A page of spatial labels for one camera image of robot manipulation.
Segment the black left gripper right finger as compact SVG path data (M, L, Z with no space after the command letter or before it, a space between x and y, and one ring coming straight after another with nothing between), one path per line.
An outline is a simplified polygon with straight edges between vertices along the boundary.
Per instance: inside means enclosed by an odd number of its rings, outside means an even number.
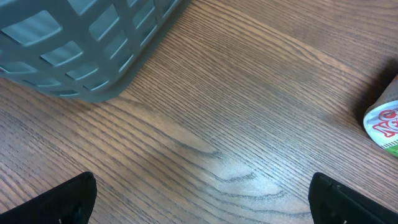
M308 192L314 224L397 224L397 213L321 173Z

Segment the cup noodles container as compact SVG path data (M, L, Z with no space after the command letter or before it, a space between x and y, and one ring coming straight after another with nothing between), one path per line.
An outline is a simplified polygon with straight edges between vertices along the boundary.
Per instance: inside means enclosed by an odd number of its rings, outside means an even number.
M397 76L367 109L363 126L378 146L397 157Z

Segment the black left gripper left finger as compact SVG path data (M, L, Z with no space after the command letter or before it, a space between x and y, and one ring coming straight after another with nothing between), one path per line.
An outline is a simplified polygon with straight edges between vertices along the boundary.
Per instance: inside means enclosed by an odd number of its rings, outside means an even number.
M88 224L97 196L92 172L80 175L1 214L1 224Z

